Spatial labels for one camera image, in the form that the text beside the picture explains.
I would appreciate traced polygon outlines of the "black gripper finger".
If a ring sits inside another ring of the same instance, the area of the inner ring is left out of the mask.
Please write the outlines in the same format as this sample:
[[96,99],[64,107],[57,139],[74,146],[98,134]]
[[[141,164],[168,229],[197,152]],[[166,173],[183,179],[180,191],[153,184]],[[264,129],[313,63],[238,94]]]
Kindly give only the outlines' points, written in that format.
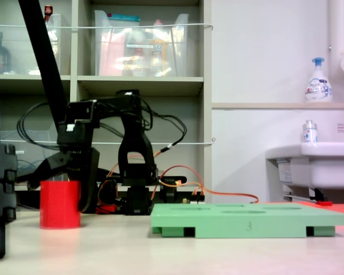
[[58,152],[45,159],[37,169],[27,177],[28,190],[39,188],[40,182],[54,176],[67,174],[68,178],[74,173],[72,169],[73,155],[71,152]]
[[80,182],[79,210],[82,213],[90,213],[95,207],[99,156],[98,150],[87,148],[75,158],[75,179]]

